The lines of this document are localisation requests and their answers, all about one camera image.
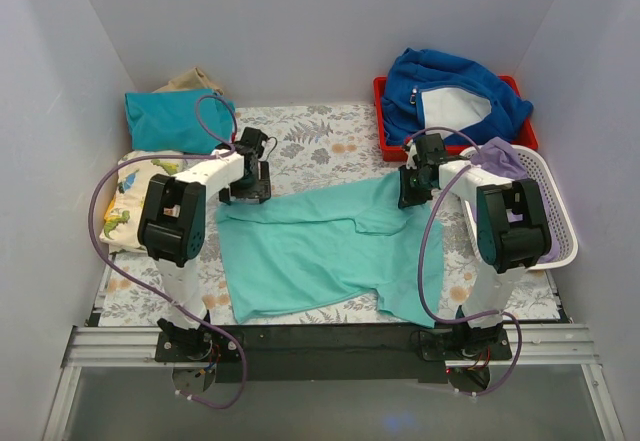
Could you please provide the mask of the mint green t shirt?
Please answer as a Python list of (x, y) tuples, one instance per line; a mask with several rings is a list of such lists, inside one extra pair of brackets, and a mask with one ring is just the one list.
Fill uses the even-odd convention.
[(431, 327), (444, 279), (429, 205), (398, 208), (396, 174), (222, 205), (219, 245), (234, 318), (294, 314), (363, 294), (378, 311)]

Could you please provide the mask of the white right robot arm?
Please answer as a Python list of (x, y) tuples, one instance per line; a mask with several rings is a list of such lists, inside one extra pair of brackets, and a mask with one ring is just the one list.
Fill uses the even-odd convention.
[(322, 308), (372, 292), (386, 314), (430, 327), (444, 278), (438, 203), (448, 194), (476, 213), (482, 263), (452, 334), (475, 358), (498, 325), (509, 281), (545, 257), (552, 238), (539, 185), (496, 170), (512, 147), (492, 139), (474, 157), (450, 154), (428, 129), (406, 142), (395, 173), (301, 192), (262, 205), (233, 204), (218, 215), (234, 317), (246, 322)]

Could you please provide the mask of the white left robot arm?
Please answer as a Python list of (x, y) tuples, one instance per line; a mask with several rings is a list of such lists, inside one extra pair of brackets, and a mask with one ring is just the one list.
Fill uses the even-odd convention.
[(138, 241), (154, 260), (162, 290), (171, 298), (167, 321), (185, 329), (178, 348), (193, 361), (213, 347), (199, 326), (208, 309), (202, 299), (196, 259), (206, 238), (206, 208), (220, 202), (263, 203), (271, 198), (269, 164), (263, 159), (269, 137), (246, 128), (233, 148), (222, 144), (212, 158), (176, 175), (153, 176), (138, 227)]

